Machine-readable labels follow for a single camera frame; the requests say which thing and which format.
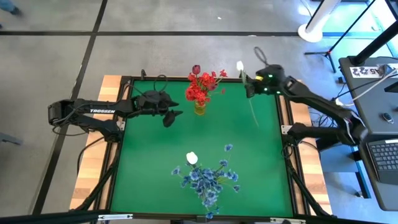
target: concrete floor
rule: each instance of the concrete floor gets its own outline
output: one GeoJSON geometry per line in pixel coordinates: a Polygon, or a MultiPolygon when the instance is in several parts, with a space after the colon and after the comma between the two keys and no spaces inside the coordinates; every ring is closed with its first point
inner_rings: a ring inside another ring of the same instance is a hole
{"type": "MultiPolygon", "coordinates": [[[[100,0],[35,0],[14,2],[24,12],[16,18],[1,11],[4,30],[92,30],[100,0]]],[[[319,3],[309,2],[312,13],[319,3]]],[[[344,3],[333,13],[325,30],[343,32],[361,13],[364,4],[344,3]],[[339,21],[344,14],[349,22],[339,21]]],[[[295,32],[309,20],[300,0],[128,0],[109,1],[100,31],[190,30],[190,31],[268,31],[295,32]]],[[[371,14],[354,28],[373,32],[371,14]]],[[[55,135],[47,123],[47,106],[70,97],[88,44],[89,36],[10,36],[0,35],[0,131],[24,140],[22,146],[0,144],[0,216],[24,215],[36,193],[55,135]]],[[[103,75],[138,75],[144,68],[149,75],[188,75],[193,64],[204,70],[226,69],[237,77],[236,61],[242,60],[248,73],[262,67],[252,49],[259,46],[270,63],[285,67],[286,74],[303,80],[325,98],[335,96],[340,72],[331,72],[329,61],[304,52],[327,50],[336,39],[310,44],[298,37],[223,37],[223,36],[112,36],[97,37],[81,86],[79,97],[96,99],[103,75]]],[[[371,40],[345,39],[333,51],[338,58],[355,55],[371,40]]],[[[375,55],[390,55],[383,47],[375,55]]],[[[69,133],[79,132],[70,128],[69,133]]],[[[44,212],[68,210],[76,178],[76,159],[86,136],[68,137],[53,178],[44,212]]],[[[396,212],[377,212],[373,200],[355,200],[354,212],[345,212],[341,202],[352,195],[333,190],[337,184],[353,184],[351,178],[326,175],[335,215],[341,218],[391,222],[396,212]]]]}

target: black tripod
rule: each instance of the black tripod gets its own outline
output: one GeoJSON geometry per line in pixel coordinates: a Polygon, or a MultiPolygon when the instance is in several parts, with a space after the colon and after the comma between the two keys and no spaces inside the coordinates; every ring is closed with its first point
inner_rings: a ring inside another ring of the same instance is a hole
{"type": "Polygon", "coordinates": [[[372,4],[375,2],[373,0],[367,7],[366,9],[359,15],[359,17],[350,25],[350,27],[346,30],[346,32],[337,40],[337,42],[331,46],[331,48],[327,52],[305,52],[304,55],[324,55],[327,59],[330,61],[331,68],[333,69],[333,72],[336,73],[336,67],[335,64],[333,63],[333,59],[331,59],[331,51],[340,43],[341,40],[347,35],[347,33],[353,28],[353,26],[359,21],[359,19],[366,13],[366,11],[372,6],[372,4]]]}

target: white stand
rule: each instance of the white stand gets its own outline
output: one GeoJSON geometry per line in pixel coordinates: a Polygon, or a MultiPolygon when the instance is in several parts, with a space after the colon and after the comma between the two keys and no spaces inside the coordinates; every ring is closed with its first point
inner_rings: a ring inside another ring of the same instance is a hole
{"type": "Polygon", "coordinates": [[[322,40],[322,29],[341,0],[323,0],[310,19],[308,24],[298,28],[298,35],[308,42],[319,42],[322,40]]]}

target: sticker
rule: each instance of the sticker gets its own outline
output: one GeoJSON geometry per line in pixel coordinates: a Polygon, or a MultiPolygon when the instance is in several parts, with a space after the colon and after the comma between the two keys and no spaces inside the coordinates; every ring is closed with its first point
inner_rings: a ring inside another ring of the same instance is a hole
{"type": "MultiPolygon", "coordinates": [[[[398,63],[388,64],[391,68],[398,68],[398,63]]],[[[379,67],[350,67],[354,78],[380,78],[379,67]]]]}

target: red flower bouquet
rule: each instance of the red flower bouquet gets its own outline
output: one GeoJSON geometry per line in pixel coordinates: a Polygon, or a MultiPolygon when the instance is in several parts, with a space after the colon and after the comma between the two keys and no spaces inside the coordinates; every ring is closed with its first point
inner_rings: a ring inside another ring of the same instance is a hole
{"type": "Polygon", "coordinates": [[[211,75],[204,72],[202,76],[198,77],[200,73],[200,66],[194,65],[192,72],[189,74],[188,79],[191,81],[189,87],[185,91],[185,96],[188,101],[195,101],[199,106],[204,106],[206,102],[210,102],[210,91],[216,90],[218,83],[227,77],[225,70],[220,71],[217,77],[216,72],[211,72],[211,75]]]}

